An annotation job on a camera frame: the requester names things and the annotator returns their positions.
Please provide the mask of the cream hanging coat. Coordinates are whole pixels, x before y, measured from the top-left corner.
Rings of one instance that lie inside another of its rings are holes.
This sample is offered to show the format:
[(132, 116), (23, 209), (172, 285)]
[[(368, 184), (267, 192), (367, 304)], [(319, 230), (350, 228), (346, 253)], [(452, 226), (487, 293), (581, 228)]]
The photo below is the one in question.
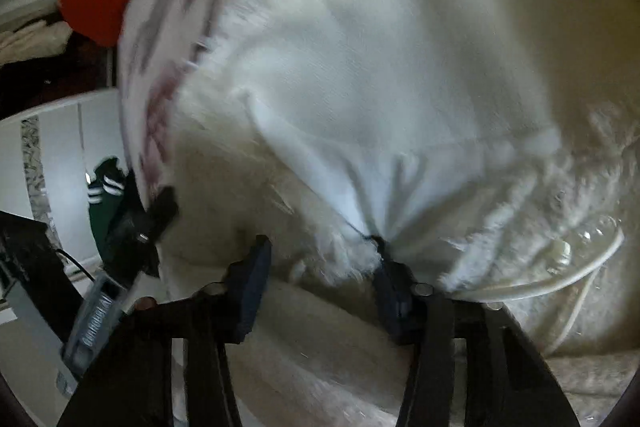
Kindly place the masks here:
[(20, 30), (2, 31), (0, 66), (60, 55), (65, 51), (72, 33), (72, 28), (66, 22), (48, 25), (44, 20)]

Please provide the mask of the white tweed jacket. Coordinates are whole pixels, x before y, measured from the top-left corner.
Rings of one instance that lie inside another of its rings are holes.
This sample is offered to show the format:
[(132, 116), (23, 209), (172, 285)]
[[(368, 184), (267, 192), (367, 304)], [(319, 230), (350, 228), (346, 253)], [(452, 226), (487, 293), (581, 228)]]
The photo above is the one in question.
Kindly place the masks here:
[(249, 423), (397, 421), (377, 239), (505, 303), (599, 421), (639, 358), (638, 0), (226, 0), (210, 45), (177, 105), (166, 272), (184, 296), (272, 240), (231, 353)]

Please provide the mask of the green striped garment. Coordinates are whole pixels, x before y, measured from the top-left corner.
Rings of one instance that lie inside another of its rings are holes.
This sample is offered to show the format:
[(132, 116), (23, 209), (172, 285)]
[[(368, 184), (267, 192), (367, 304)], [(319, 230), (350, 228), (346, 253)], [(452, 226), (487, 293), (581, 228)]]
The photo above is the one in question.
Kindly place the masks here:
[(105, 271), (116, 281), (132, 282), (139, 272), (159, 277), (157, 235), (138, 195), (132, 173), (115, 156), (103, 159), (89, 183), (89, 220)]

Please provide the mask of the white sliding wardrobe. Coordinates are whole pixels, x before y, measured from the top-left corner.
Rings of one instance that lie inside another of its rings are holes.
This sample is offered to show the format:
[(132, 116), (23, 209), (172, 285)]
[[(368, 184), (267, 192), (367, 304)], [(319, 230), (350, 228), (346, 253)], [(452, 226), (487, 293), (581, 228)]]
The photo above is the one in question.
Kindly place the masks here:
[(94, 168), (116, 157), (127, 169), (115, 89), (44, 104), (1, 121), (1, 209), (48, 227), (72, 259), (64, 270), (78, 287), (101, 259), (91, 232), (87, 187)]

